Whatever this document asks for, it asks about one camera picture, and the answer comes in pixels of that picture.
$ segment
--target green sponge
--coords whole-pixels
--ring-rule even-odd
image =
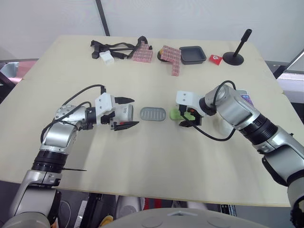
[[[195,117],[191,115],[189,112],[185,112],[185,117],[189,120],[195,120]],[[170,119],[172,120],[184,120],[184,118],[181,116],[179,110],[177,108],[173,108],[170,111]]]

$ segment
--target red packet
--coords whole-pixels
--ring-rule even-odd
[[[222,60],[222,57],[221,56],[216,56],[216,55],[211,55],[210,58],[209,58],[209,61],[215,63],[216,65],[219,65],[221,60]]]

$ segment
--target purple label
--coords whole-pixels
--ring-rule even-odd
[[[253,103],[252,103],[249,95],[245,95],[245,94],[240,94],[240,95],[245,101],[247,101],[249,104],[251,104],[253,106]]]

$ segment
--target black tray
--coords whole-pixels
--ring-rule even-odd
[[[206,60],[205,53],[200,46],[180,47],[181,62],[185,65],[200,64]]]

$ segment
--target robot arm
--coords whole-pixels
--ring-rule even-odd
[[[258,153],[264,155],[262,163],[273,179],[288,187],[293,223],[303,222],[304,147],[297,140],[224,83],[203,98],[192,92],[178,91],[176,102],[180,105],[181,115],[187,107],[196,109],[203,117],[218,112],[249,139]]]
[[[61,193],[52,187],[60,184],[61,172],[65,169],[64,165],[72,151],[77,131],[90,130],[93,124],[110,124],[110,129],[115,131],[136,125],[138,122],[132,121],[133,106],[129,104],[133,101],[103,92],[95,100],[95,107],[69,104],[61,106],[52,123],[48,125],[45,137],[42,135],[39,153],[11,205],[9,212],[13,218],[4,227],[16,227],[16,223],[25,227],[24,224],[30,220],[36,221],[38,227],[49,227],[49,224],[53,224],[58,214]]]

